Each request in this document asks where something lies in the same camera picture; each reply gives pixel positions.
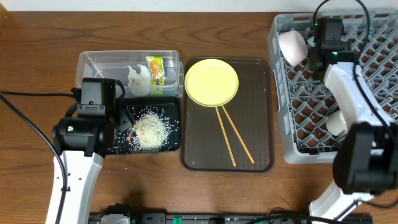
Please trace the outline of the rice food waste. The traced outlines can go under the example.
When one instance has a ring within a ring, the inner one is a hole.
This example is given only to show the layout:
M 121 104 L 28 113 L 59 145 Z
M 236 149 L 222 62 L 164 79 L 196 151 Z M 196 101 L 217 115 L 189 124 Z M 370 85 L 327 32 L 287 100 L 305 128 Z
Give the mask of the rice food waste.
M 114 136 L 108 154 L 174 151 L 180 147 L 180 121 L 170 108 L 132 109 L 134 124 L 125 124 Z

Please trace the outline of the white tissue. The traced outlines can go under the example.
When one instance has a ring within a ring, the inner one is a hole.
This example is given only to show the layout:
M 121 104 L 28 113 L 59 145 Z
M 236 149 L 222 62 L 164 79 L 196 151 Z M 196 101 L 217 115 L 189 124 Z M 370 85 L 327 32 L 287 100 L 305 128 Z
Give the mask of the white tissue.
M 139 65 L 140 72 L 137 73 L 131 66 L 129 69 L 128 87 L 134 96 L 147 96 L 151 89 L 151 77 L 149 69 L 145 65 Z

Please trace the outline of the green snack wrapper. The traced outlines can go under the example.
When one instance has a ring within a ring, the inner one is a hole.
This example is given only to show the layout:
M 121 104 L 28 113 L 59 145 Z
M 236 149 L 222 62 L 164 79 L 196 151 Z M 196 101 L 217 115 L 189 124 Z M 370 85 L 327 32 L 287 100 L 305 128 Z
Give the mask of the green snack wrapper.
M 163 85 L 165 80 L 163 58 L 149 55 L 146 57 L 146 60 L 150 69 L 152 84 L 157 86 Z

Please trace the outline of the yellow plate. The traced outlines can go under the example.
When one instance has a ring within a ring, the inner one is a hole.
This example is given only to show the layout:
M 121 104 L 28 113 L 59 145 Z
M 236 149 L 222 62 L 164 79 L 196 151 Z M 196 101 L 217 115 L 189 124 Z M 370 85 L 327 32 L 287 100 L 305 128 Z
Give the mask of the yellow plate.
M 235 69 L 219 59 L 194 63 L 185 75 L 185 91 L 195 103 L 217 107 L 231 101 L 239 88 Z

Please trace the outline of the wooden chopstick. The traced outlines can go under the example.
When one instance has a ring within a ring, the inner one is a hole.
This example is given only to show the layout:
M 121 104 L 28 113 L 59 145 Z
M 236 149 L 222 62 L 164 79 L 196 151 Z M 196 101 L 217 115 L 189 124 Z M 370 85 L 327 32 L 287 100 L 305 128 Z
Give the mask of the wooden chopstick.
M 222 121 L 222 119 L 221 119 L 220 112 L 219 112 L 219 110 L 218 110 L 217 107 L 215 107 L 215 110 L 216 110 L 216 114 L 217 114 L 217 117 L 218 117 L 218 121 L 219 121 L 219 123 L 220 123 L 221 131 L 222 131 L 223 136 L 224 136 L 224 140 L 225 140 L 225 143 L 226 143 L 226 147 L 227 147 L 227 149 L 228 149 L 229 156 L 230 156 L 230 158 L 231 158 L 231 162 L 232 162 L 232 164 L 233 164 L 233 167 L 236 167 L 236 161 L 235 161 L 235 159 L 234 159 L 233 152 L 232 152 L 232 150 L 231 150 L 231 146 L 230 146 L 230 144 L 229 144 L 229 140 L 228 140 L 228 137 L 227 137 L 225 128 L 224 128 L 223 121 Z
M 238 139 L 239 139 L 239 141 L 240 141 L 242 147 L 243 147 L 244 150 L 246 151 L 246 154 L 248 155 L 248 158 L 250 159 L 251 163 L 254 164 L 255 161 L 254 161 L 254 159 L 253 159 L 251 153 L 249 152 L 249 149 L 247 148 L 247 146 L 246 146 L 246 144 L 245 144 L 243 138 L 241 137 L 239 131 L 237 130 L 237 128 L 236 128 L 236 126 L 235 126 L 233 120 L 231 119 L 229 113 L 227 112 L 227 110 L 226 110 L 226 108 L 224 107 L 224 105 L 221 105 L 221 107 L 222 107 L 224 113 L 226 114 L 226 116 L 227 116 L 227 118 L 228 118 L 230 124 L 232 125 L 232 127 L 233 127 L 233 129 L 234 129 L 234 132 L 236 133 L 236 135 L 237 135 L 237 137 L 238 137 Z

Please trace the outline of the pink bowl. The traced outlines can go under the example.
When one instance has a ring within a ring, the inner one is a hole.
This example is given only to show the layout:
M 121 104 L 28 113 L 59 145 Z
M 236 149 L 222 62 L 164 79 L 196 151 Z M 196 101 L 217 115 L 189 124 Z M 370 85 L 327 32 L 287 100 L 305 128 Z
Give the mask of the pink bowl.
M 296 66 L 307 58 L 307 45 L 296 30 L 280 34 L 278 41 L 280 51 L 290 65 Z

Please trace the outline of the cream white cup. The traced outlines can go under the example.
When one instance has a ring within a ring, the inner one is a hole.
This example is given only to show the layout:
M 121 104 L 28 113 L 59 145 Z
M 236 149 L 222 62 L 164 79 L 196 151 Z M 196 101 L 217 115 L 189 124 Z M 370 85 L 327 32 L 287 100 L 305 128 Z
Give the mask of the cream white cup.
M 347 125 L 340 110 L 327 117 L 326 128 L 334 136 L 347 132 Z

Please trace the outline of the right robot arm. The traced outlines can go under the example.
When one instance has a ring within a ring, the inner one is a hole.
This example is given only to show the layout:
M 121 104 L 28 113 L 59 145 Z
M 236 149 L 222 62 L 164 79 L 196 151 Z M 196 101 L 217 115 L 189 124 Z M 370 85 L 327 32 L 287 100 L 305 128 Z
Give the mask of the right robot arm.
M 397 124 L 383 110 L 361 74 L 343 21 L 315 21 L 310 66 L 334 96 L 347 135 L 333 160 L 333 181 L 309 205 L 316 222 L 341 221 L 361 203 L 397 188 Z

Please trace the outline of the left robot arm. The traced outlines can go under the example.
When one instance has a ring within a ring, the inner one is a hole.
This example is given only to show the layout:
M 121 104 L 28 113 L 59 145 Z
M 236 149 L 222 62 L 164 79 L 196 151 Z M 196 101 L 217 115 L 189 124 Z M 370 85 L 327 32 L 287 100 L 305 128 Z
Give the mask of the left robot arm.
M 123 84 L 110 78 L 84 78 L 72 88 L 76 103 L 53 127 L 54 180 L 47 223 L 87 223 L 95 183 L 123 118 Z

